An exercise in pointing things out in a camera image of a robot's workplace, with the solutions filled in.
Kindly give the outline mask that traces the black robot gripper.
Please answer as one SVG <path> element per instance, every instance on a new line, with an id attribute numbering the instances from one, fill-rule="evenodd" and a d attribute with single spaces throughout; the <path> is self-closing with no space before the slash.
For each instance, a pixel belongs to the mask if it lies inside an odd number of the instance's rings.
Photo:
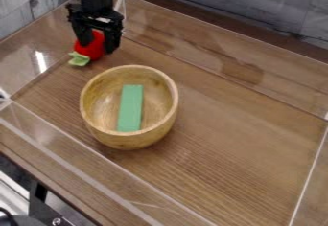
<path id="1" fill-rule="evenodd" d="M 105 29 L 105 51 L 111 54 L 121 45 L 123 14 L 113 8 L 86 11 L 81 4 L 69 4 L 66 8 L 79 44 L 87 46 L 94 41 L 93 28 Z"/>

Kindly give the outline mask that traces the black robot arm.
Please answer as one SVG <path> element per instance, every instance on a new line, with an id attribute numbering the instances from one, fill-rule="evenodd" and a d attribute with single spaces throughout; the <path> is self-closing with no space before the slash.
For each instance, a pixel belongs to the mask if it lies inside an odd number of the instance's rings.
<path id="1" fill-rule="evenodd" d="M 105 52 L 111 54 L 121 45 L 125 19 L 123 14 L 114 10 L 114 0 L 79 0 L 66 8 L 81 45 L 89 46 L 94 42 L 93 31 L 99 30 L 105 35 Z"/>

